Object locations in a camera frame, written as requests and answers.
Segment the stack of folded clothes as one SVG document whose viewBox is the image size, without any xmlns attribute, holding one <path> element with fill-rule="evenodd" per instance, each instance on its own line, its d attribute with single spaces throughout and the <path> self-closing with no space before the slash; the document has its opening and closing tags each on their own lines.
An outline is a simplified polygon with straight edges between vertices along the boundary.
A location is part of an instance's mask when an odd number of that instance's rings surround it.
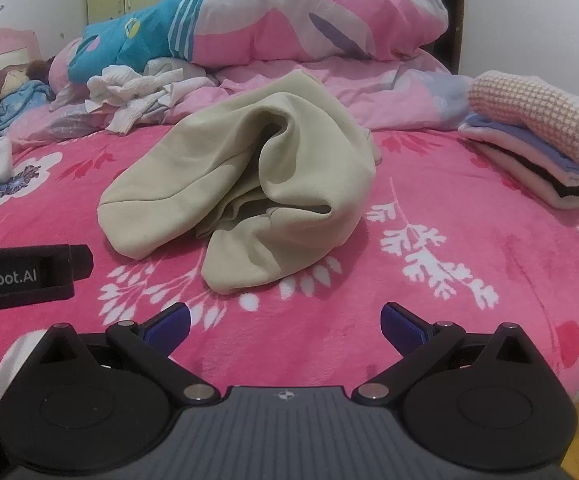
<svg viewBox="0 0 579 480">
<path fill-rule="evenodd" d="M 579 164 L 530 130 L 472 114 L 459 133 L 544 203 L 579 209 Z"/>
</svg>

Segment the large pink blue cartoon pillow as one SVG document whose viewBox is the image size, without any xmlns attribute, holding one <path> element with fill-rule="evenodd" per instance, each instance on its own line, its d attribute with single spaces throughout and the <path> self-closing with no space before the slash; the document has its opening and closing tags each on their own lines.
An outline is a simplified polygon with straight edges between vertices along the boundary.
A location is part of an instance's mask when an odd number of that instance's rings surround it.
<svg viewBox="0 0 579 480">
<path fill-rule="evenodd" d="M 84 84 L 111 65 L 155 58 L 204 68 L 345 56 L 381 62 L 416 55 L 445 33 L 441 0 L 160 0 L 84 29 L 68 77 Z"/>
</svg>

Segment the pink magenta floral bed blanket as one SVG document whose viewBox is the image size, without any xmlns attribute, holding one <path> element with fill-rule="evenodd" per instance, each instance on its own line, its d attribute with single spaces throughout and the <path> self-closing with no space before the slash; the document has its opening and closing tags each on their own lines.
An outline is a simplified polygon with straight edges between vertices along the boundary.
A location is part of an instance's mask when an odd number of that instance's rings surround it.
<svg viewBox="0 0 579 480">
<path fill-rule="evenodd" d="M 85 244 L 92 275 L 62 302 L 0 312 L 0 396 L 48 326 L 98 333 L 182 301 L 190 336 L 176 362 L 219 388 L 343 385 L 385 370 L 389 301 L 474 333 L 519 324 L 579 400 L 579 210 L 541 204 L 450 133 L 384 132 L 355 234 L 311 268 L 259 289 L 214 294 L 203 240 L 135 262 L 113 252 L 96 209 L 105 188 L 164 135 L 98 132 L 21 156 L 24 187 L 0 199 L 0 248 Z"/>
</svg>

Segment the light blue crumpled garment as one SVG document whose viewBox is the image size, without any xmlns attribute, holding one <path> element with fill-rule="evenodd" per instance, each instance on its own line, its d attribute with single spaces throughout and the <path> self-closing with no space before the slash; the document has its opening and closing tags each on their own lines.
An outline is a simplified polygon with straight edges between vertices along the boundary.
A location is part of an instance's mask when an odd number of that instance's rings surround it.
<svg viewBox="0 0 579 480">
<path fill-rule="evenodd" d="M 16 91 L 0 100 L 0 136 L 24 112 L 46 105 L 55 99 L 48 84 L 40 80 L 29 80 Z"/>
</svg>

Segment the beige zip hoodie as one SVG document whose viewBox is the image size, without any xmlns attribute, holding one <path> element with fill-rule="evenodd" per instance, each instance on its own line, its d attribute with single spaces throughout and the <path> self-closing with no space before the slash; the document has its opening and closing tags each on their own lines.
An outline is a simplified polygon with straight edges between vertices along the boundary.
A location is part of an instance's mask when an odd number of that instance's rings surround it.
<svg viewBox="0 0 579 480">
<path fill-rule="evenodd" d="M 295 70 L 181 120 L 106 188 L 97 220 L 133 260 L 186 233 L 206 237 L 202 278 L 228 295 L 344 245 L 380 160 L 370 131 Z"/>
</svg>

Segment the light pink quilt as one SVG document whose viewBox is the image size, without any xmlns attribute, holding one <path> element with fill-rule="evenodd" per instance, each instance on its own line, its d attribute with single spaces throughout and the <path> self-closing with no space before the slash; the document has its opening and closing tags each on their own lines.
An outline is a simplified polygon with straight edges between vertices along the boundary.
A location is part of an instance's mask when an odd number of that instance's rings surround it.
<svg viewBox="0 0 579 480">
<path fill-rule="evenodd" d="M 24 112 L 6 129 L 5 134 L 16 151 L 108 131 L 107 115 L 88 114 L 84 106 L 88 88 L 86 84 L 69 82 L 66 68 L 66 63 L 60 62 L 50 75 L 56 91 L 54 101 Z M 468 114 L 467 89 L 471 78 L 449 73 L 426 53 L 395 62 L 333 56 L 305 64 L 289 60 L 257 61 L 214 74 L 205 70 L 216 81 L 214 87 L 192 92 L 168 110 L 160 122 L 140 122 L 133 129 L 174 125 L 198 110 L 271 84 L 294 70 L 302 70 L 321 81 L 360 126 L 372 131 L 453 130 Z"/>
</svg>

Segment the crumpled white cloth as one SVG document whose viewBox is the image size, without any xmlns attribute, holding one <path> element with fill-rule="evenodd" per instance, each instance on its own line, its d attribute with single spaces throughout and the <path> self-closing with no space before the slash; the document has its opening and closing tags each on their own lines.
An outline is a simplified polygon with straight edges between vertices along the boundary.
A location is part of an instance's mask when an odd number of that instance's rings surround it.
<svg viewBox="0 0 579 480">
<path fill-rule="evenodd" d="M 86 83 L 88 114 L 105 113 L 106 129 L 128 134 L 140 122 L 160 122 L 186 96 L 216 81 L 206 71 L 178 58 L 154 58 L 142 73 L 126 65 L 105 67 Z"/>
</svg>

